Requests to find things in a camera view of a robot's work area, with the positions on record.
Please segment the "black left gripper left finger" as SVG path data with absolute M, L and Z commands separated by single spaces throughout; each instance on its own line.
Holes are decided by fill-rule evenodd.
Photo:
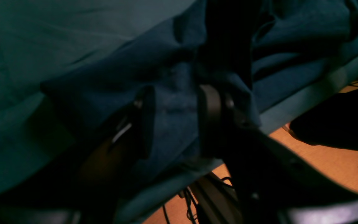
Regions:
M 0 224 L 112 224 L 125 174 L 153 142 L 155 89 L 142 88 L 24 183 L 0 195 Z

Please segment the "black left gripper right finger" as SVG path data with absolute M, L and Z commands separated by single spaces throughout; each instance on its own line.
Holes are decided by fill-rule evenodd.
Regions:
M 358 194 L 259 130 L 211 85 L 198 88 L 202 152 L 222 159 L 245 224 L 358 224 Z

